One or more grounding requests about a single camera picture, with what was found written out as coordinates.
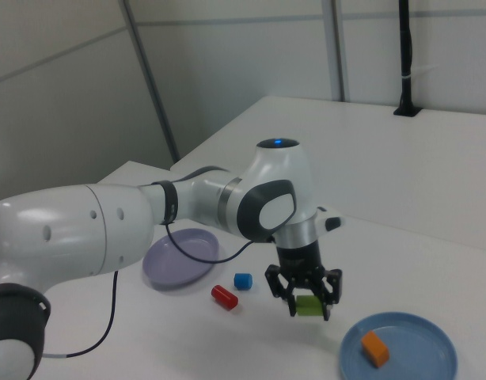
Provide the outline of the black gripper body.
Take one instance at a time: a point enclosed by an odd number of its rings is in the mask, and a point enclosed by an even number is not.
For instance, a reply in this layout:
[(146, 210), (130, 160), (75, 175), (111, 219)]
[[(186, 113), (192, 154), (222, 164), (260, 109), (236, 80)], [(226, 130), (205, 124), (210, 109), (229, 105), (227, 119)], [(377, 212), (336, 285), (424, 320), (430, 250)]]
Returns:
[(287, 281), (284, 288), (289, 296), (294, 289), (310, 290), (314, 295), (322, 295), (324, 268), (318, 241), (299, 248), (278, 247), (279, 274)]

